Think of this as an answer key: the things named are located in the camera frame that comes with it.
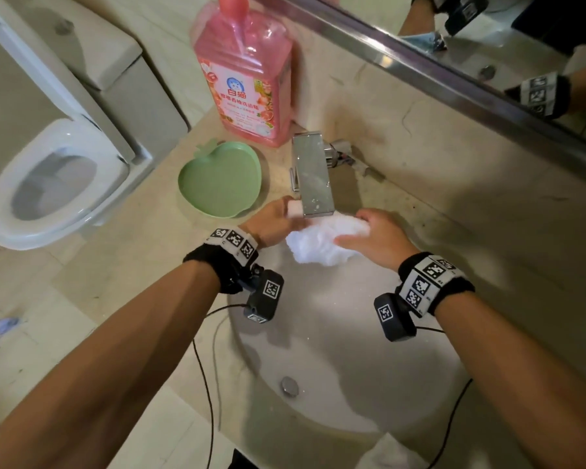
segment green tray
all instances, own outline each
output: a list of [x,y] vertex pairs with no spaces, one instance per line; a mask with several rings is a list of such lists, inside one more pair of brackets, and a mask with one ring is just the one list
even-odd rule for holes
[[228,219],[252,207],[260,192],[260,161],[240,141],[198,145],[178,175],[180,194],[207,216]]

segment wall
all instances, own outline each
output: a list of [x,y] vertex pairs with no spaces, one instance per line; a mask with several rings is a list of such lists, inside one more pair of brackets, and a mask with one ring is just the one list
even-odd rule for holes
[[[187,34],[206,0],[79,1],[141,41],[191,123],[211,108]],[[553,320],[537,294],[521,303],[532,314],[519,313],[512,303],[504,311],[586,373],[586,184],[306,28],[286,23],[297,40],[297,122],[327,139],[351,140],[389,180],[575,296],[576,307]],[[507,296],[523,289],[509,273],[506,282]],[[561,345],[568,339],[572,344]]]
[[0,172],[41,129],[61,116],[0,46]]

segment dish soap bottle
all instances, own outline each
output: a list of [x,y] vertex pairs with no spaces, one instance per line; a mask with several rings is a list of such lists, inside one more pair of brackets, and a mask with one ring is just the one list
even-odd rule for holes
[[249,0],[219,0],[202,8],[191,39],[224,127],[268,146],[288,141],[293,43],[284,25]]

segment toilet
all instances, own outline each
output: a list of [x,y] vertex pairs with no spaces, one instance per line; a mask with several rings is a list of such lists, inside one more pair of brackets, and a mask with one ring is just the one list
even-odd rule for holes
[[140,45],[73,0],[0,0],[0,44],[65,115],[0,173],[0,245],[27,250],[103,223],[188,126]]

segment metal mirror frame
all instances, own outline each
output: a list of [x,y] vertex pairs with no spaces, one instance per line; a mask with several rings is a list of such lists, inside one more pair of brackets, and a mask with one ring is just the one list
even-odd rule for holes
[[586,140],[323,0],[256,0],[586,180]]

